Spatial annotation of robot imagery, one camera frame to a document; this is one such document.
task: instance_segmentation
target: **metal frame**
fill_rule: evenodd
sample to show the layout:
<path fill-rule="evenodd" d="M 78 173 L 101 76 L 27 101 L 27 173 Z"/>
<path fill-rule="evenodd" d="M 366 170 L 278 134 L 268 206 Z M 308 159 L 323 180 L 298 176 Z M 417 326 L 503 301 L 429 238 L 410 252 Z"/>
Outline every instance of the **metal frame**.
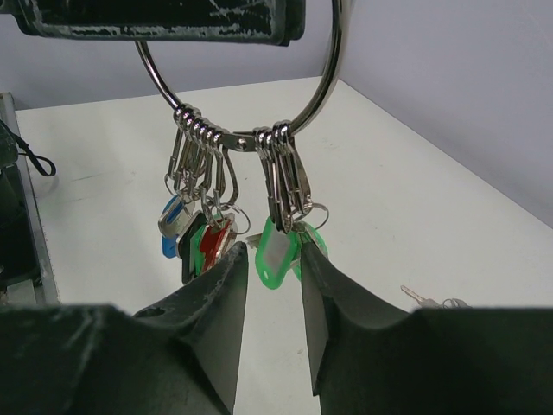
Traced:
<path fill-rule="evenodd" d="M 20 135 L 19 125 L 17 124 L 16 108 L 14 100 L 10 93 L 0 93 L 0 119 L 17 135 Z M 33 233 L 36 257 L 41 267 L 41 286 L 33 286 L 33 283 L 23 281 L 18 284 L 10 285 L 7 289 L 8 303 L 17 304 L 38 304 L 52 305 L 59 304 L 58 289 L 50 264 L 50 257 L 46 246 L 46 238 L 42 231 L 41 218 L 36 206 L 35 191 L 29 174 L 29 166 L 26 157 L 19 157 L 17 168 L 21 176 L 23 192 L 25 194 L 25 205 L 27 207 L 27 216 L 29 218 L 30 228 Z"/>

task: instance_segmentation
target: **red key tag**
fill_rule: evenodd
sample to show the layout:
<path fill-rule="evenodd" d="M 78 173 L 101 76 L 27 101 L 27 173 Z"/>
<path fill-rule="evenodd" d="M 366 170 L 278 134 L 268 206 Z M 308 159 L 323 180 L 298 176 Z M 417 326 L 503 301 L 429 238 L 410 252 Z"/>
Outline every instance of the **red key tag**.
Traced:
<path fill-rule="evenodd" d="M 225 254 L 236 240 L 238 227 L 234 220 L 234 214 L 226 214 L 217 220 L 219 227 L 210 225 L 206 227 L 200 242 L 200 252 L 204 254 L 204 265 L 201 273 L 211 269 Z"/>

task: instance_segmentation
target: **plastic key tag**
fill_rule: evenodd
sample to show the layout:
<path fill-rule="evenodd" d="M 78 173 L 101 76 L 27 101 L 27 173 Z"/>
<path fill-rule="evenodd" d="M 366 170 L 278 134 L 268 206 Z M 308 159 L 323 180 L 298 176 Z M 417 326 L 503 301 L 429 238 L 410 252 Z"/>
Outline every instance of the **plastic key tag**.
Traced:
<path fill-rule="evenodd" d="M 234 214 L 226 214 L 217 220 L 219 226 L 207 226 L 200 241 L 200 252 L 204 255 L 201 273 L 210 270 L 236 239 L 237 226 Z"/>
<path fill-rule="evenodd" d="M 190 208 L 194 208 L 193 202 L 184 203 L 179 196 L 174 196 L 163 209 L 157 225 L 162 233 L 162 252 L 166 258 L 177 256 L 176 239 L 191 219 Z"/>
<path fill-rule="evenodd" d="M 200 275 L 197 272 L 198 263 L 200 262 L 203 265 L 203 257 L 200 254 L 200 239 L 206 224 L 206 216 L 202 212 L 196 212 L 176 239 L 177 256 L 182 260 L 183 284 L 189 283 Z"/>
<path fill-rule="evenodd" d="M 296 224 L 296 231 L 299 240 L 299 246 L 297 249 L 296 258 L 292 264 L 292 269 L 300 281 L 302 281 L 302 263 L 301 263 L 301 253 L 302 253 L 302 244 L 308 242 L 314 242 L 319 251 L 321 251 L 325 257 L 328 258 L 328 248 L 325 244 L 324 239 L 321 237 L 321 234 L 307 222 L 298 222 Z"/>
<path fill-rule="evenodd" d="M 267 288 L 275 290 L 282 285 L 299 246 L 296 233 L 278 232 L 275 224 L 267 218 L 256 252 L 257 274 Z"/>

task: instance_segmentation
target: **white table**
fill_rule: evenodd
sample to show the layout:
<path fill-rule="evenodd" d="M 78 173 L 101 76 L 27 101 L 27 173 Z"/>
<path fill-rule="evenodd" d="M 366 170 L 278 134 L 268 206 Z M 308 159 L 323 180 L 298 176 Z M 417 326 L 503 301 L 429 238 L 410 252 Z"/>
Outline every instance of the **white table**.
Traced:
<path fill-rule="evenodd" d="M 318 79 L 181 94 L 229 130 L 293 118 Z M 161 97 L 18 112 L 22 136 L 52 158 L 55 180 L 33 175 L 60 300 L 114 303 L 133 313 L 181 285 L 162 256 L 157 218 L 175 125 Z M 345 274 L 398 307 L 401 284 L 472 305 L 553 304 L 553 230 L 407 126 L 339 83 L 297 138 L 322 229 Z M 256 154 L 232 154 L 254 233 L 268 214 Z M 313 222 L 320 219 L 314 214 Z M 237 414 L 316 414 L 300 285 L 270 291 L 250 259 Z"/>

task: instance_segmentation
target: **silver key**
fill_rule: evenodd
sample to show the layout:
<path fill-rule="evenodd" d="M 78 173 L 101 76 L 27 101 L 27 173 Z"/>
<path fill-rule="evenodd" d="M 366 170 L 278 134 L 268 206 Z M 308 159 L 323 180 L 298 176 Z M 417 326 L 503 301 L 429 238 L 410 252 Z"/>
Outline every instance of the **silver key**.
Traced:
<path fill-rule="evenodd" d="M 407 294 L 409 297 L 413 298 L 415 301 L 418 302 L 418 304 L 421 307 L 428 308 L 428 309 L 437 309 L 440 308 L 441 305 L 438 304 L 436 301 L 434 301 L 431 298 L 424 298 L 416 294 L 413 290 L 410 290 L 405 285 L 402 285 L 401 291 L 403 291 L 405 294 Z"/>
<path fill-rule="evenodd" d="M 258 249 L 259 244 L 261 243 L 261 236 L 262 235 L 263 235 L 262 233 L 258 233 L 257 235 L 248 236 L 245 239 L 245 243 L 248 244 L 248 246 L 251 249 Z"/>

